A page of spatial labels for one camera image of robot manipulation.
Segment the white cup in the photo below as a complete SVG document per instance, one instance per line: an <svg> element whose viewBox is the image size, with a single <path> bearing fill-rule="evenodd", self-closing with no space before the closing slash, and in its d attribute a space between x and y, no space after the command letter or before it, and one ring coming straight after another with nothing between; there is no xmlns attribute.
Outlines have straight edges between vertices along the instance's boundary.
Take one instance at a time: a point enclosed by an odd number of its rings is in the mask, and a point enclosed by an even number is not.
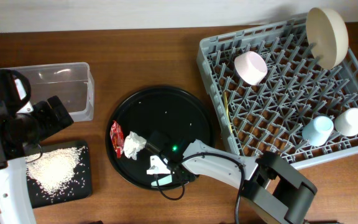
<svg viewBox="0 0 358 224"><path fill-rule="evenodd" d="M355 136L358 134L358 108L349 108L340 114L334 121L337 132L343 136Z"/></svg>

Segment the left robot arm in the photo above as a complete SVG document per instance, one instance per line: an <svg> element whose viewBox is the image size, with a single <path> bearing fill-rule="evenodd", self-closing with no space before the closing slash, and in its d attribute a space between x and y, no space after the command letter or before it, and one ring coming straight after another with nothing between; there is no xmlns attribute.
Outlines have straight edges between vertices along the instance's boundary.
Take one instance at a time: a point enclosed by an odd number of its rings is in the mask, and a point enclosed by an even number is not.
<svg viewBox="0 0 358 224"><path fill-rule="evenodd" d="M20 113L30 97L31 86L23 74L0 69L0 223L35 223L25 157L42 152L40 141L73 124L57 96Z"/></svg>

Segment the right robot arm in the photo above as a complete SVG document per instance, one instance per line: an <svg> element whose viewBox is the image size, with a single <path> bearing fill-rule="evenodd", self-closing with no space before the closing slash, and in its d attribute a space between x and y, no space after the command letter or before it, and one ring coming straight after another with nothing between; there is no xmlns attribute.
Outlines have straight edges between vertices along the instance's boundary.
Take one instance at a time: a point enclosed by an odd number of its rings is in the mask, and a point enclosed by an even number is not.
<svg viewBox="0 0 358 224"><path fill-rule="evenodd" d="M238 190L265 223L303 223L316 186L274 152L247 157L215 149L200 140L162 149L170 170L205 175Z"/></svg>

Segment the red snack wrapper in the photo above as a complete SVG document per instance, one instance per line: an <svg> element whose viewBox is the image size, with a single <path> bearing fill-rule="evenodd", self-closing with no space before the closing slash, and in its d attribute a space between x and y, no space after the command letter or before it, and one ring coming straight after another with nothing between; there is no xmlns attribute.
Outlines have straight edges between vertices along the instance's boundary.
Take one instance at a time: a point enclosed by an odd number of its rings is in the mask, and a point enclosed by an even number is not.
<svg viewBox="0 0 358 224"><path fill-rule="evenodd" d="M117 121L113 121L109 135L112 146L116 152L116 157L120 159L122 153L124 152L124 134Z"/></svg>

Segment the light blue cup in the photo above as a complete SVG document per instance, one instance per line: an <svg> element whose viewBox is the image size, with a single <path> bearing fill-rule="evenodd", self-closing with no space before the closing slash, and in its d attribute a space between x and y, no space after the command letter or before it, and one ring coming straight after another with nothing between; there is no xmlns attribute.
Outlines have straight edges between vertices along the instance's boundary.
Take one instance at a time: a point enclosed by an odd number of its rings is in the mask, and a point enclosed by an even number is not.
<svg viewBox="0 0 358 224"><path fill-rule="evenodd" d="M334 129L334 123L327 116L312 119L302 130L302 137L312 146L322 146L326 143Z"/></svg>

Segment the white tissue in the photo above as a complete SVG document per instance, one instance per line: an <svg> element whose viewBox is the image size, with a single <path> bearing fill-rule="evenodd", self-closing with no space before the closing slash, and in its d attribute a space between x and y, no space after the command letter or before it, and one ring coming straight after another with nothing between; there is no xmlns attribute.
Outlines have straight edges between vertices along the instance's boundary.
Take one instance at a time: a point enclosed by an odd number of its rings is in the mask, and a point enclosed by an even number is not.
<svg viewBox="0 0 358 224"><path fill-rule="evenodd" d="M124 140L124 154L128 159L137 160L137 153L146 145L147 140L135 132L130 132Z"/></svg>

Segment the light blue plastic spoon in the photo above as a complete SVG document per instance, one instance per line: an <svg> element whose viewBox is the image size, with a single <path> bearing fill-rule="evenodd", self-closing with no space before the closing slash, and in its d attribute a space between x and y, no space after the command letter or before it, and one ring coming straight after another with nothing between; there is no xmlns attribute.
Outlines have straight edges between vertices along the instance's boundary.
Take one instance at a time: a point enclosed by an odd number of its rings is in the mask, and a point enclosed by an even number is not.
<svg viewBox="0 0 358 224"><path fill-rule="evenodd" d="M172 176L168 175L165 177L158 177L157 180L153 181L151 183L152 187L156 187L157 183L159 184L160 187L165 186L165 185L169 185L172 183Z"/></svg>

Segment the yellow plastic knife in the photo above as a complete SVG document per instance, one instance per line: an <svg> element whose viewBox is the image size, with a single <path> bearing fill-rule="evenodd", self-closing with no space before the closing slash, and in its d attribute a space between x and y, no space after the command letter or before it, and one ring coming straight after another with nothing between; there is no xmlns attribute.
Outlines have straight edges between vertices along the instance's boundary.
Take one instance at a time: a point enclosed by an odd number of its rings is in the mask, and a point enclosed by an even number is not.
<svg viewBox="0 0 358 224"><path fill-rule="evenodd" d="M227 92L226 91L223 91L223 100L224 100L224 109L225 109L225 113L226 113L226 118L228 120L229 130L230 130L230 133L232 133L232 127L231 127L231 120L230 120L230 115L229 115L229 107L228 107Z"/></svg>

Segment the large beige bowl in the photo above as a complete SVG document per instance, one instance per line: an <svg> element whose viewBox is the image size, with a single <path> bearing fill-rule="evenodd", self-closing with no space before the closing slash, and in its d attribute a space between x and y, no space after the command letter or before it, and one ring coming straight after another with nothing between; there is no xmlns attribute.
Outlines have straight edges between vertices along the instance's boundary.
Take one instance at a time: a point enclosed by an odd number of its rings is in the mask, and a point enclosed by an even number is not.
<svg viewBox="0 0 358 224"><path fill-rule="evenodd" d="M318 65L330 70L346 57L349 48L347 27L341 15L329 8L314 7L306 17L306 36Z"/></svg>

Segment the small pink bowl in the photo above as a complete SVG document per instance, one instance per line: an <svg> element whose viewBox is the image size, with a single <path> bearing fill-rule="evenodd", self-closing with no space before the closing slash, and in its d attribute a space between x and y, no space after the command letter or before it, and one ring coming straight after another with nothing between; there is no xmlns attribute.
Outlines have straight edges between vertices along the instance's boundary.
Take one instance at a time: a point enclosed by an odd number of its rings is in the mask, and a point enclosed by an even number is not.
<svg viewBox="0 0 358 224"><path fill-rule="evenodd" d="M258 85L268 72L265 60L254 51L236 57L234 66L238 75L250 85Z"/></svg>

